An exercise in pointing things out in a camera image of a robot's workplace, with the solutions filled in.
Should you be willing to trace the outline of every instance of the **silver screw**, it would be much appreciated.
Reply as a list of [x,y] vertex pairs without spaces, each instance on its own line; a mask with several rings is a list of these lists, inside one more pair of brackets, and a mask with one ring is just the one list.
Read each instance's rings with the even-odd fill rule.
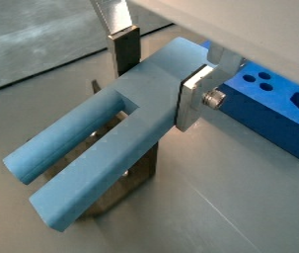
[[203,94],[203,104],[212,109],[219,109],[223,105],[225,94],[215,88]]

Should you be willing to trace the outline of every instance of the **blue block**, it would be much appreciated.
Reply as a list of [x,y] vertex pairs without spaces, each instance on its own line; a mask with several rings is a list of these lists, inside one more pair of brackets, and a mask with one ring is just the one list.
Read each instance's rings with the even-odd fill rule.
[[299,158],[299,85],[251,62],[219,90],[220,111]]
[[4,159],[29,183],[109,117],[128,114],[30,196],[53,229],[66,229],[173,126],[180,82],[208,64],[205,54],[175,39]]

